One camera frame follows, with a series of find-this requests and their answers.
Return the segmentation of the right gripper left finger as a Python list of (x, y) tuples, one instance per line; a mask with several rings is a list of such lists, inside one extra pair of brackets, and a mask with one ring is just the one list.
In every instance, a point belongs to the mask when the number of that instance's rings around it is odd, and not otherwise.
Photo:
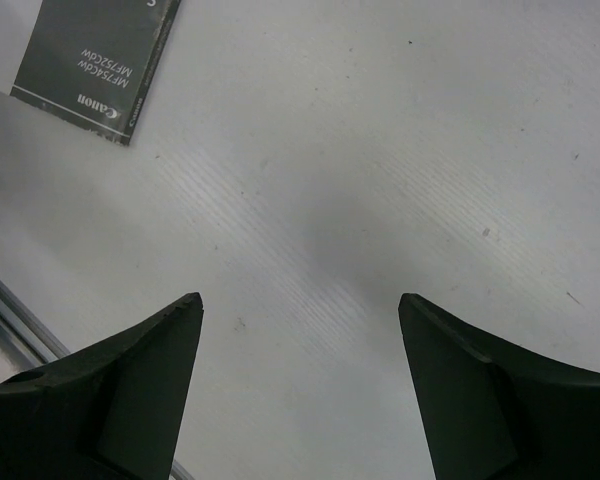
[(169, 478), (202, 321), (188, 293), (1, 382), (0, 479)]

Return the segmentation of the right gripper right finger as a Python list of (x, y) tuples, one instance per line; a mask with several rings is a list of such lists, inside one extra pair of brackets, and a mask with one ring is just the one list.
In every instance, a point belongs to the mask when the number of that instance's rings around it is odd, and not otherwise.
[(436, 478), (600, 479), (600, 373), (419, 294), (403, 294), (398, 314)]

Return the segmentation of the grey booklet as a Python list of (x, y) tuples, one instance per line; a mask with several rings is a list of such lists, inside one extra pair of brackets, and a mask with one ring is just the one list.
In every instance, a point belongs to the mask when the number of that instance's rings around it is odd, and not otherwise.
[(45, 1), (11, 96), (127, 146), (178, 0)]

